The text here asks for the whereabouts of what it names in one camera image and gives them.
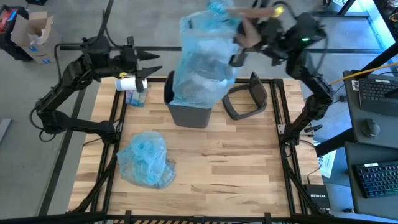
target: plastic bag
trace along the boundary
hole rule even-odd
[[[122,178],[143,187],[166,188],[175,177],[175,166],[166,160],[166,154],[160,133],[135,135],[130,145],[117,153]]]
[[[229,18],[231,1],[209,1],[208,10],[180,21],[182,59],[173,81],[171,105],[212,108],[234,83],[237,68],[229,66],[238,52],[233,43],[240,19]]]

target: yellow cable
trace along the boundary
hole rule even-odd
[[[392,63],[392,64],[390,64],[390,65],[386,65],[386,66],[381,66],[381,67],[378,67],[378,68],[368,69],[368,70],[365,70],[365,71],[363,71],[363,72],[357,72],[357,73],[354,73],[354,74],[352,74],[352,75],[348,75],[347,77],[337,79],[336,81],[333,81],[333,82],[331,82],[330,84],[332,85],[332,84],[335,84],[336,82],[340,82],[340,81],[342,81],[342,80],[346,80],[347,78],[353,78],[353,77],[355,77],[355,76],[362,75],[362,74],[364,74],[364,73],[373,72],[373,71],[376,71],[376,70],[380,70],[380,69],[383,69],[383,68],[388,68],[388,67],[395,66],[395,65],[398,65],[398,62]]]

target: computer mouse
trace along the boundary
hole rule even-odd
[[[380,133],[380,127],[371,119],[365,119],[361,125],[362,133],[368,138],[375,138]]]

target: desk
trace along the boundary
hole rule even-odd
[[[376,161],[396,161],[398,160],[398,151],[352,142],[346,142],[345,149],[355,213],[398,220],[398,196],[365,199],[362,196],[361,189],[351,168],[352,165],[367,164]]]
[[[290,116],[295,119],[304,106],[299,81],[284,82]],[[122,180],[117,167],[108,212],[229,217],[263,217],[269,212],[273,217],[289,217],[272,99],[267,99],[265,112],[240,121],[230,119],[219,102],[206,129],[183,128],[174,124],[163,102],[163,86],[150,83],[144,108],[127,107],[120,150],[133,135],[158,131],[166,141],[168,159],[176,162],[176,178],[166,189],[147,189]],[[264,86],[270,93],[269,85]],[[92,121],[109,118],[114,89],[112,78],[101,82]],[[230,99],[238,113],[256,107],[248,91],[237,92]],[[86,141],[96,138],[88,134]],[[83,149],[68,209],[77,207],[94,186],[102,148],[98,141]],[[297,152],[305,180],[318,168],[317,157],[307,144],[297,146]],[[322,184],[319,171],[310,178]],[[300,212],[295,187],[293,191]],[[99,198],[102,205],[103,196]]]
[[[343,75],[348,76],[351,74],[352,72],[345,71]],[[378,75],[369,76],[369,78],[377,77],[381,78]],[[398,81],[397,77],[383,76],[382,78],[385,80]],[[351,117],[351,123],[353,127],[347,129],[332,139],[317,145],[318,156],[322,156],[334,149],[340,148],[346,141],[398,149],[398,139],[396,138],[398,117],[384,116],[362,110],[359,104],[359,92],[353,90],[353,80],[355,80],[355,78],[349,78],[345,80],[349,115]],[[372,118],[380,126],[380,133],[375,138],[368,138],[362,133],[361,124],[367,118]]]

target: cardboard box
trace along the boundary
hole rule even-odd
[[[54,62],[54,46],[61,42],[60,34],[52,28],[54,16],[33,12],[29,20],[17,15],[11,41],[22,47],[37,63]]]

